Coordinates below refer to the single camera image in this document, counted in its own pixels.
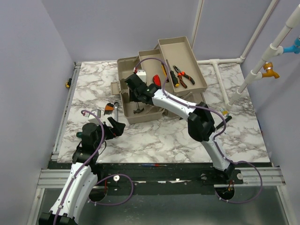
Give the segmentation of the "red black handled tool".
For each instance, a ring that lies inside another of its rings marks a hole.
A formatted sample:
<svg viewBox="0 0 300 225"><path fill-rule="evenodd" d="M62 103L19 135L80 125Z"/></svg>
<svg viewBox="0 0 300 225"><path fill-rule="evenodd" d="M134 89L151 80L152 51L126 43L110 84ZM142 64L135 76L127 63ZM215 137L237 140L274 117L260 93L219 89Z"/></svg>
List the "red black handled tool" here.
<svg viewBox="0 0 300 225"><path fill-rule="evenodd" d="M154 75L152 78L152 82L158 87L161 88L161 80L159 75Z"/></svg>

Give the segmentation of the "small black-handled ball hammer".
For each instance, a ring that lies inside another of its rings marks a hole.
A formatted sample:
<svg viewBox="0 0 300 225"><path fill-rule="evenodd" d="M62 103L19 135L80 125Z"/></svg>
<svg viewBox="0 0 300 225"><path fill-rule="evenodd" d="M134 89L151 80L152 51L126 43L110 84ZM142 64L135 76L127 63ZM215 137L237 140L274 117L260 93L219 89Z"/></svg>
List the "small black-handled ball hammer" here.
<svg viewBox="0 0 300 225"><path fill-rule="evenodd" d="M139 114L142 113L144 111L144 107L143 105L141 105L141 102L136 102L136 109L133 110L134 114Z"/></svg>

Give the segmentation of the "yellow utility knife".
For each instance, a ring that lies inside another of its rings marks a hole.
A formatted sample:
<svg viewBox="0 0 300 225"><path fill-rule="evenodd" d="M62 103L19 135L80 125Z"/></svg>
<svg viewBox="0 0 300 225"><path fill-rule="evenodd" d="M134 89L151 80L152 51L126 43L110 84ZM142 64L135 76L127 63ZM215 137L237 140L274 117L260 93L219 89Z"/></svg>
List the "yellow utility knife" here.
<svg viewBox="0 0 300 225"><path fill-rule="evenodd" d="M166 71L166 68L163 64L161 64L161 68L163 70L163 74L165 75L165 77L167 77L167 71Z"/></svg>

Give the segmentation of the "yellow black handled screwdriver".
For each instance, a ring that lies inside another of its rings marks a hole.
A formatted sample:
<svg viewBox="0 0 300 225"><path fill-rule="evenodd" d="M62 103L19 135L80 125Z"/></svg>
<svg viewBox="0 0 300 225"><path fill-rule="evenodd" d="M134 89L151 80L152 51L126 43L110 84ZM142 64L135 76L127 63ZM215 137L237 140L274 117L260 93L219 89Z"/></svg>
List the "yellow black handled screwdriver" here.
<svg viewBox="0 0 300 225"><path fill-rule="evenodd" d="M167 63L167 66L168 66L168 69L169 69L169 73L170 73L170 76L171 76L171 79L172 79L172 83L174 85L174 87L179 87L179 82L178 82L178 79L175 75L175 73L173 72L168 60L166 60L166 63Z"/></svg>

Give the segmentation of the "translucent brown tool box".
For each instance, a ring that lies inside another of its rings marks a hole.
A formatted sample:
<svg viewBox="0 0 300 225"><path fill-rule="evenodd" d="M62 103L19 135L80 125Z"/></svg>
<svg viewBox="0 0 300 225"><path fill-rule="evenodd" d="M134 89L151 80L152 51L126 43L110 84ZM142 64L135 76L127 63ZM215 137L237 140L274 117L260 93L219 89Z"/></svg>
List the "translucent brown tool box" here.
<svg viewBox="0 0 300 225"><path fill-rule="evenodd" d="M144 81L147 85L153 82L153 77L158 75L161 82L165 80L161 61L168 61L171 67L178 67L194 80L192 84L187 78L183 82L187 85L174 87L172 82L167 82L165 90L186 101L200 103L204 102L203 93L208 85L196 62L196 58L186 36L159 39L158 45L153 50L139 51L137 56L121 58L117 60L118 82L111 84L113 95L121 96L121 104L125 118L129 124L158 120L162 117L165 109L144 104L136 104L131 92L125 83L133 73L134 67L146 72Z"/></svg>

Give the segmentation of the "yellow black claw hammer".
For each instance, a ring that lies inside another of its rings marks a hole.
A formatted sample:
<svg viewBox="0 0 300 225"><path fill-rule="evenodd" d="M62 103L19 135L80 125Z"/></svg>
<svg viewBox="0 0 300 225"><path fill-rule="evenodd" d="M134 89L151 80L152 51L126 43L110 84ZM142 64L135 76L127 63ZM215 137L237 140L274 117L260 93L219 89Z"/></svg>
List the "yellow black claw hammer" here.
<svg viewBox="0 0 300 225"><path fill-rule="evenodd" d="M227 122L229 122L231 119L232 119L232 116L228 116L228 117L226 117L225 122L227 123ZM215 127L215 129L216 129L216 130L219 130L220 128L222 128L222 127L224 126L224 124L225 124L225 123L222 121L220 124L218 124L218 125Z"/></svg>

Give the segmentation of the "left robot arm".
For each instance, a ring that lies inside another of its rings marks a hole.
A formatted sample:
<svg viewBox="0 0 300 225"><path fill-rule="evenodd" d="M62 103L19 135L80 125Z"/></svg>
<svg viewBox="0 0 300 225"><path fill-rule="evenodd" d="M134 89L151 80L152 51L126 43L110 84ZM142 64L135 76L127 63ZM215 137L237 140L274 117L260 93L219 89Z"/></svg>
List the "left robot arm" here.
<svg viewBox="0 0 300 225"><path fill-rule="evenodd" d="M83 125L81 141L73 154L67 181L48 213L38 219L40 225L77 225L82 209L92 188L103 182L104 174L95 169L99 149L106 140L123 134L125 124L109 117L111 126L99 122Z"/></svg>

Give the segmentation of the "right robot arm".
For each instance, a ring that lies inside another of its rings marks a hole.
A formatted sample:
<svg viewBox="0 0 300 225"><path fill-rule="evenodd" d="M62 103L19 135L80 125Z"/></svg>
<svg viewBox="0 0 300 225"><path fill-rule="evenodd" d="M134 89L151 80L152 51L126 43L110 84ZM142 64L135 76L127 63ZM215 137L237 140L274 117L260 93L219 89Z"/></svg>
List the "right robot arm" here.
<svg viewBox="0 0 300 225"><path fill-rule="evenodd" d="M216 111L208 108L204 102L196 104L184 101L153 83L146 85L136 74L130 75L125 83L139 101L162 107L187 121L190 137L200 142L210 156L217 170L215 174L218 182L225 184L233 178L234 164L225 153L211 115Z"/></svg>

